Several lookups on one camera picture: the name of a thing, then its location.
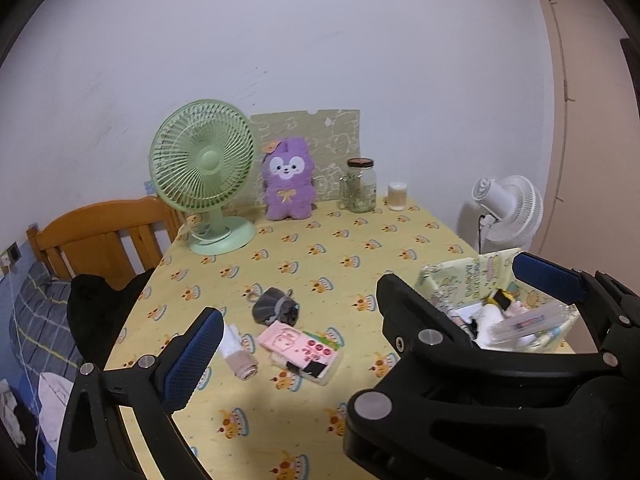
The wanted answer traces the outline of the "pink tissue pack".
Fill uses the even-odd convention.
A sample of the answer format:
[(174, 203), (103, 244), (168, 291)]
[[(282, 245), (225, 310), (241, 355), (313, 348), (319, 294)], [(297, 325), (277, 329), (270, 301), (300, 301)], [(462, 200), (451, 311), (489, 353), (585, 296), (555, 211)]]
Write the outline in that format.
[(330, 381), (343, 356), (334, 341), (278, 321), (267, 327), (257, 342), (274, 365), (322, 386)]

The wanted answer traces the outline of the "glass jar with lid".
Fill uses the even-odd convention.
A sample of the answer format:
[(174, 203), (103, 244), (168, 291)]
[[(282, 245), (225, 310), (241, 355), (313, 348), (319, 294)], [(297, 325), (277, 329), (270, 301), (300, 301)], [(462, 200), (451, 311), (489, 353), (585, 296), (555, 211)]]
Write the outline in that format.
[(340, 179), (340, 204), (355, 214), (375, 210), (376, 174), (374, 161), (370, 158), (350, 158)]

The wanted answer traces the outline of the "beige sock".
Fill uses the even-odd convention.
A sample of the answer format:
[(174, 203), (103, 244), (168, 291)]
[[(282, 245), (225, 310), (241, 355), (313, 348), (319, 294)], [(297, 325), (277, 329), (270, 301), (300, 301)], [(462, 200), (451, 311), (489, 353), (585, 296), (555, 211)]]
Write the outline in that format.
[(229, 353), (228, 356), (224, 356), (224, 362), (233, 375), (241, 380), (249, 380), (258, 373), (257, 360), (246, 350)]

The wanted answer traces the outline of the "beige patterned board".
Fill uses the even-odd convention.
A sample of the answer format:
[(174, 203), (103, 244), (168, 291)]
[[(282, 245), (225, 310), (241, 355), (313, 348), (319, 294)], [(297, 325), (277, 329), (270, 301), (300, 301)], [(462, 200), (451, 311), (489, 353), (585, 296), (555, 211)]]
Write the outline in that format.
[(346, 160), (360, 155), (360, 110), (306, 110), (250, 116), (256, 154), (247, 181), (227, 209), (262, 205), (262, 149), (275, 140), (300, 136), (314, 160), (318, 202), (337, 200)]

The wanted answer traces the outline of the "white cloth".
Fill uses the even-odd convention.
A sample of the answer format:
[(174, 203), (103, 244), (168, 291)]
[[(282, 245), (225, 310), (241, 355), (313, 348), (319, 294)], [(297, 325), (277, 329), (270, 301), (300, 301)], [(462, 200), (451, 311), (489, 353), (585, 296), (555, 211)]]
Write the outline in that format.
[(234, 356), (243, 350), (241, 334), (238, 329), (234, 325), (226, 324), (224, 326), (224, 334), (218, 346), (218, 351), (224, 359), (229, 359), (230, 356)]

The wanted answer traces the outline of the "cartoon tissue pack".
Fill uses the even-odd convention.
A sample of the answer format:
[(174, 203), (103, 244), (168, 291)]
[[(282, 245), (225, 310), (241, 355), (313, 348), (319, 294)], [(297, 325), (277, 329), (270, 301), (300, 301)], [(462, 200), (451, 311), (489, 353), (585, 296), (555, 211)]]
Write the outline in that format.
[(498, 307), (507, 318), (513, 318), (514, 316), (524, 314), (528, 309), (515, 299), (510, 292), (504, 289), (497, 288), (493, 290), (487, 297), (484, 298), (483, 304), (492, 304)]

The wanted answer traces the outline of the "yellow cake-print tablecloth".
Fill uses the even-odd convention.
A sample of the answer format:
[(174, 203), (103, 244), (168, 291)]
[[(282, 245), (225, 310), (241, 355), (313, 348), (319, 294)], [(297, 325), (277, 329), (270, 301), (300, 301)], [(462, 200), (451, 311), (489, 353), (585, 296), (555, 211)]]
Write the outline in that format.
[[(541, 292), (510, 277), (503, 257), (476, 251), (420, 206), (378, 206), (353, 214), (332, 202), (309, 219), (267, 221), (254, 212), (250, 244), (217, 257), (191, 252), (177, 238), (145, 285), (120, 332), (109, 367), (130, 367), (159, 354), (201, 310), (218, 309), (258, 362), (247, 380), (221, 356), (207, 365), (191, 399), (175, 414), (184, 440), (215, 479), (361, 479), (343, 451), (346, 405), (397, 363), (382, 333), (375, 286), (387, 272), (414, 284), (424, 266), (461, 259), (485, 290), (503, 288), (531, 307)], [(319, 386), (276, 367), (257, 342), (252, 309), (275, 287), (300, 305), (298, 326), (337, 344), (341, 359)]]

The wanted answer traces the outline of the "white clothes on bed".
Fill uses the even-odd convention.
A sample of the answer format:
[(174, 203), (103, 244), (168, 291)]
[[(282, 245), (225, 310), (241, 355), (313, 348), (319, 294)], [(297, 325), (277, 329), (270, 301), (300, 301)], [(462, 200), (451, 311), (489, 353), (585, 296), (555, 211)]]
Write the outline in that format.
[(53, 464), (73, 383), (52, 372), (38, 374), (33, 384), (23, 379), (22, 390), (1, 379), (2, 426), (19, 450), (39, 448), (44, 460)]

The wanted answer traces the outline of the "black chair back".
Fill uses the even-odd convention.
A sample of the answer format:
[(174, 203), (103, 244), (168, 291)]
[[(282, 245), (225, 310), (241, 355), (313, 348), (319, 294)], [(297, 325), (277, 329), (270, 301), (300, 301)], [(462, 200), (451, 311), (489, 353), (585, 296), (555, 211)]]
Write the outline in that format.
[(132, 308), (154, 270), (136, 275), (124, 288), (114, 289), (105, 278), (79, 274), (70, 282), (67, 322), (85, 362), (104, 369)]

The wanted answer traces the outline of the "wall power outlet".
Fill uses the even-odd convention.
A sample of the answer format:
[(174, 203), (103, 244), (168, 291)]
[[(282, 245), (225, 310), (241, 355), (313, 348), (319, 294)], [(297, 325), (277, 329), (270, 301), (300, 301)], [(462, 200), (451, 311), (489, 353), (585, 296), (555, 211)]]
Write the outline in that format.
[(0, 260), (1, 265), (10, 268), (21, 259), (21, 251), (16, 243), (11, 244), (4, 252), (2, 252)]

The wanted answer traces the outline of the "wooden bed headboard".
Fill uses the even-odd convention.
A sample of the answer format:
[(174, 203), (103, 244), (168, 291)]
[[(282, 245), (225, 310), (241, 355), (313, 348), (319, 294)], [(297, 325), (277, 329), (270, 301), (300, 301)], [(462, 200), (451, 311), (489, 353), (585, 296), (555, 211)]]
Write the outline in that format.
[(138, 200), (108, 200), (63, 214), (44, 229), (26, 230), (36, 260), (53, 275), (69, 281), (80, 274), (105, 278), (120, 289), (136, 275), (122, 236), (130, 237), (142, 269), (153, 270), (163, 253), (155, 235), (161, 226), (174, 240), (184, 215), (155, 196)]

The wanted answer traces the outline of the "beige door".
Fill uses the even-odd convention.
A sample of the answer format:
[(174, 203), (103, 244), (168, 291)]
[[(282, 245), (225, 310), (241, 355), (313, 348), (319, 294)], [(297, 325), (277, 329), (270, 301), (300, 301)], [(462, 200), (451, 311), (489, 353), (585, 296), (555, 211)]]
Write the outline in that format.
[(639, 110), (603, 0), (540, 0), (552, 58), (554, 126), (544, 220), (532, 248), (639, 287)]

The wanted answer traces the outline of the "purple plush toy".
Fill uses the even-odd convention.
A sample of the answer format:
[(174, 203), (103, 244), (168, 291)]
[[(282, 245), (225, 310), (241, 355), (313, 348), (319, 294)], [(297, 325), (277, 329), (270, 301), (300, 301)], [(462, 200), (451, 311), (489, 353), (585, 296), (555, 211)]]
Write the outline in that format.
[(307, 141), (300, 136), (275, 140), (264, 148), (262, 180), (268, 220), (304, 220), (311, 216), (316, 200), (313, 172)]

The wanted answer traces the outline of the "blue plaid pillow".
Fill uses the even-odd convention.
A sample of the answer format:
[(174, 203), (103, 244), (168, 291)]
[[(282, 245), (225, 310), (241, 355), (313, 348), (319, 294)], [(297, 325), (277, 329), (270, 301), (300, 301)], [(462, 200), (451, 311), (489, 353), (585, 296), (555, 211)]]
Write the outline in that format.
[(67, 321), (70, 282), (35, 262), (17, 293), (9, 322), (14, 356), (33, 384), (42, 373), (74, 381), (82, 357)]

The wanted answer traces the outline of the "white standing fan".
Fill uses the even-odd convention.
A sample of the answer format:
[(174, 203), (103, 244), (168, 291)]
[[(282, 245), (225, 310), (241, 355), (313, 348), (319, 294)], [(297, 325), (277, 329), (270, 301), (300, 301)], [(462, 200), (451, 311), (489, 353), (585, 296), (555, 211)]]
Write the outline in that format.
[(472, 199), (484, 212), (478, 219), (478, 249), (529, 248), (544, 216), (544, 202), (523, 176), (481, 178)]

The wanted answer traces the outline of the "yellow cartoon storage box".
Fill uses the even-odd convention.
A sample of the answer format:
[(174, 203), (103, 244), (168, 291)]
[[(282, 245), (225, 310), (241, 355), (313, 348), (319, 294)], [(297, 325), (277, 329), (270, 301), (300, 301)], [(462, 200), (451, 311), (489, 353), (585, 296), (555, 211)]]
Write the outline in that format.
[(520, 251), (424, 266), (416, 290), (486, 350), (553, 353), (579, 318), (572, 304), (515, 277)]

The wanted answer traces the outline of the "grey drawstring pouch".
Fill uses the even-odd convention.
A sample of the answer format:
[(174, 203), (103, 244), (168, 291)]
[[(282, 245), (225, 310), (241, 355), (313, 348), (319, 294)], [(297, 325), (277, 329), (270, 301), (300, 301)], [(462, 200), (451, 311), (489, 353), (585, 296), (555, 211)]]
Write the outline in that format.
[(274, 322), (295, 326), (299, 312), (299, 303), (293, 298), (292, 289), (284, 292), (275, 287), (268, 288), (252, 307), (254, 322), (262, 326), (270, 326)]

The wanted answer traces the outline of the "green desk fan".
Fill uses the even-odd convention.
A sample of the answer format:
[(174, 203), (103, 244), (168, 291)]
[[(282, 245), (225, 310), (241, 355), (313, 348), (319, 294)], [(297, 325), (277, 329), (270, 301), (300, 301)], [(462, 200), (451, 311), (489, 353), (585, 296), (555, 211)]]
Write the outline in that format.
[(235, 106), (197, 100), (158, 128), (149, 152), (156, 194), (184, 214), (186, 244), (202, 256), (234, 252), (255, 236), (253, 223), (224, 215), (253, 168), (250, 123)]

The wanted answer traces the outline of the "cotton swab container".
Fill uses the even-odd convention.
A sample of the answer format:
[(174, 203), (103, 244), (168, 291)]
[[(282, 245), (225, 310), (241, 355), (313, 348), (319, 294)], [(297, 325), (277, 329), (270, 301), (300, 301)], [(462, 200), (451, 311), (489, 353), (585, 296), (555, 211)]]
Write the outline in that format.
[(407, 208), (408, 186), (404, 182), (390, 182), (387, 185), (386, 205), (390, 210), (402, 211)]

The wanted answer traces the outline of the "clear plastic zip bag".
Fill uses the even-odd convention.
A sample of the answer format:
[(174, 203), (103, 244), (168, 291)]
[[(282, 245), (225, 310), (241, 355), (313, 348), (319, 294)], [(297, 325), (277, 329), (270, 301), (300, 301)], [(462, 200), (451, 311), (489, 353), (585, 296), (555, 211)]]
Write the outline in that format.
[(535, 339), (547, 336), (552, 340), (559, 336), (565, 325), (573, 323), (576, 309), (559, 302), (548, 302), (541, 307), (505, 318), (490, 326), (489, 336), (492, 344), (510, 344), (520, 342), (523, 338), (534, 336)]

